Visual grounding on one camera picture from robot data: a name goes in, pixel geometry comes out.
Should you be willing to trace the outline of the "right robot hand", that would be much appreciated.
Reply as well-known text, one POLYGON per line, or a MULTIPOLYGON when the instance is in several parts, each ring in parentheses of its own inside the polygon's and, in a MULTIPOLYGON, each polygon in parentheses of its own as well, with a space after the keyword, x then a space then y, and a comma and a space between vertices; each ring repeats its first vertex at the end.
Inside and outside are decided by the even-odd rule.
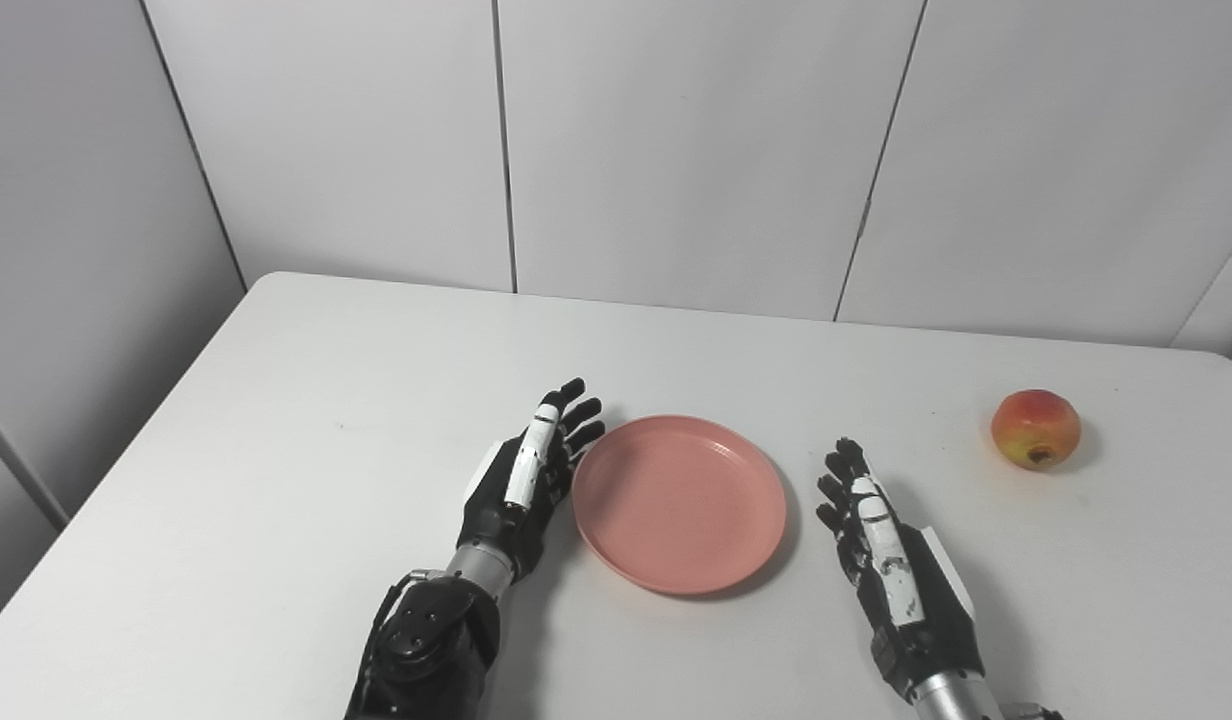
POLYGON ((986 674, 967 603, 922 530, 901 522, 862 448, 843 436, 825 456, 816 509, 871 626, 869 652, 896 694, 917 700, 942 673, 986 674))

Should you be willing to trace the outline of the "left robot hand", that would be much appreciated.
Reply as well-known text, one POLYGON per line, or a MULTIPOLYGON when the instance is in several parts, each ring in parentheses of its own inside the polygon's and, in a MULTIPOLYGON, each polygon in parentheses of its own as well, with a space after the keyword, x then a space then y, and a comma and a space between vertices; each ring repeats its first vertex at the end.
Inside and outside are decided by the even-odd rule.
POLYGON ((545 533, 569 496, 588 448, 606 433, 602 402, 583 398, 584 378, 548 392, 524 432, 496 443, 464 501, 457 547, 482 547, 503 558, 508 583, 537 568, 545 533))

